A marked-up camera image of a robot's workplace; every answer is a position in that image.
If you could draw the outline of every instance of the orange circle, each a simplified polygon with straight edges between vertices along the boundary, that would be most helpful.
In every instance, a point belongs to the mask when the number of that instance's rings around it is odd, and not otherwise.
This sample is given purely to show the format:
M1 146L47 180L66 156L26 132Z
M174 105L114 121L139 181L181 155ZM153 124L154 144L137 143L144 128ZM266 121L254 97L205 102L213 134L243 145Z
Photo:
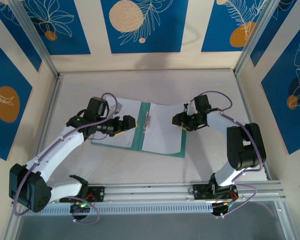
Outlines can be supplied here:
M44 35L50 41L57 40L57 34L55 34L53 31L46 31Z
M120 0L113 5L109 19L111 25L122 33L135 31L144 23L142 10L131 0Z
M0 87L0 119L6 123L13 123L19 115L19 110L20 99L17 92L10 86Z
M227 2L228 0L216 0L216 4L218 5L223 5Z
M296 96L291 95L288 97L286 104L288 105L288 108L291 110L295 109L298 106L298 99Z
M139 43L144 44L145 42L146 42L145 38L142 37L142 38L139 39Z
M247 22L243 26L239 26L236 30L234 30L230 37L231 46L235 48L244 47L255 25L256 23L254 21L251 21Z

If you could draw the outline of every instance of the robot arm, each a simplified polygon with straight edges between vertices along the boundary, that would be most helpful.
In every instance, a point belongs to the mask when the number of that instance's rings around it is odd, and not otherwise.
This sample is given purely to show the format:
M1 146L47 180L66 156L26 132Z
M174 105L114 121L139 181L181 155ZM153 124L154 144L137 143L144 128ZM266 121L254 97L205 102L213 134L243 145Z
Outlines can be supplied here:
M90 135L101 132L113 137L136 127L136 120L130 115L123 116L123 120L117 116L98 125L93 125L93 123L105 120L105 117L102 116L106 109L108 109L109 114L111 109L105 99L91 98L87 109L70 118L61 134L46 149L24 166L15 164L9 174L10 198L15 198L17 189L27 173L28 177L17 201L35 213L41 211L48 202L66 196L85 198L88 194L88 182L78 176L71 175L69 181L62 184L48 186L47 182L68 154L81 145Z
M225 200L231 196L230 192L237 192L235 179L243 171L259 165L258 156L246 131L235 120L224 116L221 109L212 108L207 95L199 95L193 100L184 105L184 112L172 118L172 124L182 126L190 132L203 127L215 128L226 136L227 145L227 162L212 174L209 184L194 185L193 189L197 192L194 197L197 200ZM259 126L256 123L248 123L244 128L252 137L264 163L266 152Z

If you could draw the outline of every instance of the white paper sheet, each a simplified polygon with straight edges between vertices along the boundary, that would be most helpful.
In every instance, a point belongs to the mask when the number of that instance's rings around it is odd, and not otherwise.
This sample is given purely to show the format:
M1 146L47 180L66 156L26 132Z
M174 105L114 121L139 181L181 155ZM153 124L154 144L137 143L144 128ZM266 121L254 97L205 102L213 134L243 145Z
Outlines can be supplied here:
M112 97L106 97L106 100L108 101L109 106L115 104L115 100ZM130 115L131 117L135 118L135 120L138 120L141 101L122 99L122 98L117 98L117 101L118 103L122 104L122 108L121 111L115 115L116 117L118 116L122 120L122 117L124 115ZM101 132L96 132L93 136L94 139L92 140L92 142L96 144L105 144L105 145L111 145L117 147L131 148L135 136L135 131L136 128L133 128L118 136L113 136L113 137L107 136L105 139L102 139L105 137L105 134L102 134Z
M184 110L184 105L151 104L150 124L146 128L142 150L159 154L181 151L182 128L172 125L172 118Z

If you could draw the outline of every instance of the black bracket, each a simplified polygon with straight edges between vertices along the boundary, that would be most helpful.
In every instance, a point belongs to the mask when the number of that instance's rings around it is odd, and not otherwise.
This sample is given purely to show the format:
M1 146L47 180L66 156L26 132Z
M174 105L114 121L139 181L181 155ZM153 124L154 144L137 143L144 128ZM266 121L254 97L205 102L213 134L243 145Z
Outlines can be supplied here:
M245 128L251 134L264 163L267 155L259 126L256 123L249 123L245 125ZM241 127L231 126L226 129L228 162L237 171L244 168L254 168L259 165L257 153L252 143L244 145L244 140L250 141L248 135Z
M80 196L82 199L86 199L89 203L103 203L105 197L104 186L88 186L85 195ZM76 203L78 200L71 198L61 198L60 203Z
M80 204L73 204L70 206L70 213L72 214L73 212L77 213L77 214L88 214L90 213L91 209L90 207L86 207L86 206L81 206ZM86 218L88 215L74 215L74 219L76 220L82 220L84 218Z
M187 131L196 131L208 126L207 115L214 111L220 111L219 108L211 108L207 95L199 95L194 98L195 109L197 113L188 115L187 111L176 114L172 118L172 124L184 127ZM188 104L184 104L184 108L188 109Z
M66 126L78 128L87 124L104 120L105 117L102 116L104 115L106 109L108 116L108 102L105 99L94 96L90 99L88 107L79 111L77 115L70 118L66 123ZM134 129L136 126L136 120L130 115L125 115L122 117L122 120L120 120L120 117L117 116L107 120L104 123L79 129L78 132L83 134L84 140L87 140L90 135L93 135L96 132L101 132L102 134L107 134L110 137L113 137L127 130Z
M193 192L191 193L194 196L194 200L236 201L238 199L238 190L235 185L218 187L217 189L214 189L211 187L211 184L208 183L194 184Z
M29 170L26 166L15 164L9 173L9 197L15 199L20 182ZM31 172L21 188L18 203L31 211L38 213L48 204L51 198L51 189L40 176L40 172Z

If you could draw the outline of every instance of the floral wall pattern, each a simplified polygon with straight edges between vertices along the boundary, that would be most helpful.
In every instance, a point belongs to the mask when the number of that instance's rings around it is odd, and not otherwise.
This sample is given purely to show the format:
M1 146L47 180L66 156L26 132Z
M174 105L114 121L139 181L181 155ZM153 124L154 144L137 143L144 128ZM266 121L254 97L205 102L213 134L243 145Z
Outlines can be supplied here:
M300 30L261 83L291 154L300 149Z
M188 0L101 0L111 53L181 51Z
M0 158L7 160L32 86L0 48Z
M256 43L250 58L254 66L256 66L265 53L267 47L271 43L272 39L275 37L277 31L284 23L286 17L290 13L291 9L295 5L297 0L280 0L278 6L276 7L272 18L269 20L267 26L265 27L260 39Z
M241 51L267 0L215 0L202 52Z
M22 5L51 55L86 55L90 49L73 0L23 0ZM6 1L0 19L38 70L41 59Z

